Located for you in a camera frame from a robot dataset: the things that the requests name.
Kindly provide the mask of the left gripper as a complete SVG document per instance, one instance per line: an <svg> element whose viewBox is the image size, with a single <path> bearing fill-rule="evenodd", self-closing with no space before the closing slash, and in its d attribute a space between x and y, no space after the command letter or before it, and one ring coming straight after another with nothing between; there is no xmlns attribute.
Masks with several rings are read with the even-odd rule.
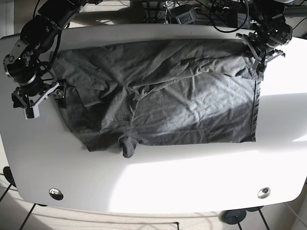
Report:
<svg viewBox="0 0 307 230"><path fill-rule="evenodd" d="M249 33L249 35L237 33L236 37L244 40L247 45L247 53L254 57L253 68L257 73L263 73L267 64L275 58L285 57L283 51L262 44L253 33Z"/></svg>

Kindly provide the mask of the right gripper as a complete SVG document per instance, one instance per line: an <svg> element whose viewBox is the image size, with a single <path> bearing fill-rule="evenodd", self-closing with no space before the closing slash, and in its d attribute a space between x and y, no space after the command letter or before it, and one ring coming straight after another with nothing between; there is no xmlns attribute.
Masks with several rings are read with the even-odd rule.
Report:
<svg viewBox="0 0 307 230"><path fill-rule="evenodd" d="M17 87L11 94L13 108L22 108L25 119L34 119L40 116L39 105L53 94L53 99L57 102L59 108L66 107L66 80L59 80L47 86L39 95L34 96L35 100L31 99L21 87Z"/></svg>

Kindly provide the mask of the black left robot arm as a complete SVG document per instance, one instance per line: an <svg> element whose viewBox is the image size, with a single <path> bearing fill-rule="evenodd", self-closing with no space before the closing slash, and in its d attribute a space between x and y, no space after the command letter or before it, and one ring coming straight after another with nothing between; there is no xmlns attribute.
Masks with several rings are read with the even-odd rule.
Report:
<svg viewBox="0 0 307 230"><path fill-rule="evenodd" d="M278 46L287 45L293 36L293 29L286 23L283 12L285 4L275 0L254 0L249 16L256 22L252 24L253 33L239 34L247 46L247 53L253 56L253 68L263 73L267 63L285 53Z"/></svg>

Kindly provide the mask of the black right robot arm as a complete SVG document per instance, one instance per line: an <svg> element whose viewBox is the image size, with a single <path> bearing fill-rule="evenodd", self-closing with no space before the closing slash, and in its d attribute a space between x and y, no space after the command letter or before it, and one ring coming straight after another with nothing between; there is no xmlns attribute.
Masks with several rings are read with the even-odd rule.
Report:
<svg viewBox="0 0 307 230"><path fill-rule="evenodd" d="M23 28L10 54L3 60L5 74L18 83L11 98L14 108L22 108L26 119L39 117L39 104L58 90L56 78L47 83L42 76L51 72L55 61L40 62L54 42L60 43L62 30L87 4L86 0L48 0Z"/></svg>

